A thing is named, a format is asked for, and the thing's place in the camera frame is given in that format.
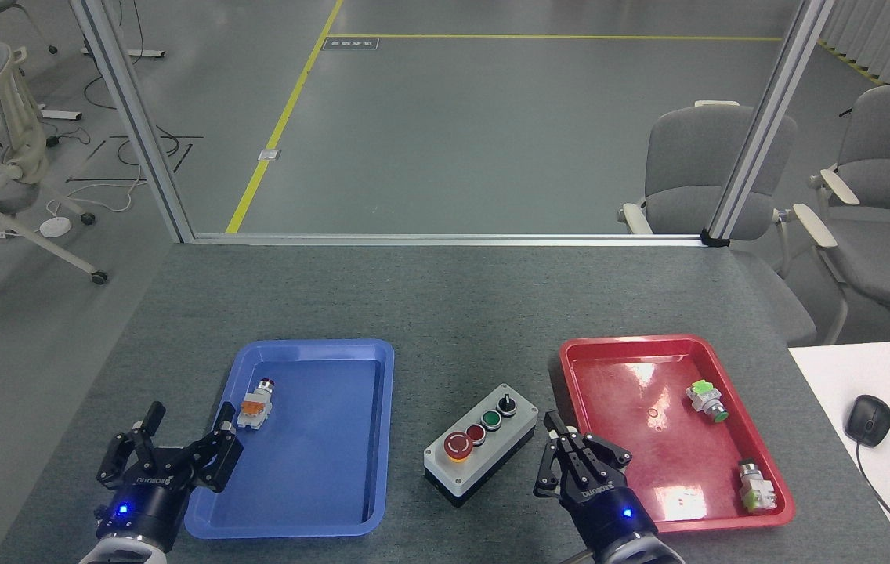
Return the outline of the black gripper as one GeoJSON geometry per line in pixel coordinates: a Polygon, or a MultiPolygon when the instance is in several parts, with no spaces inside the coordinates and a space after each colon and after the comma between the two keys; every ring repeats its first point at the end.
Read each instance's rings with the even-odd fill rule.
{"type": "Polygon", "coordinates": [[[142,420],[129,432],[117,433],[110,440],[97,479],[114,495],[111,503],[96,513],[98,539],[127,537],[158,549],[172,549],[190,502],[191,489],[206,488],[213,493],[226,489],[242,454],[233,425],[237,413],[234,405],[224,401],[212,429],[180,451],[179,477],[147,477],[143,472],[148,475],[158,472],[152,438],[165,413],[166,408],[160,401],[152,401],[142,420]],[[136,454],[142,472],[125,474],[131,454],[136,454]]]}
{"type": "Polygon", "coordinates": [[[598,483],[626,483],[625,469],[634,454],[596,433],[580,432],[564,424],[558,411],[543,418],[548,445],[543,447],[534,483],[534,496],[563,496],[563,509],[570,513],[595,561],[655,561],[659,558],[657,526],[630,488],[605,485],[595,493],[581,492],[585,485],[580,449],[598,483]]]}

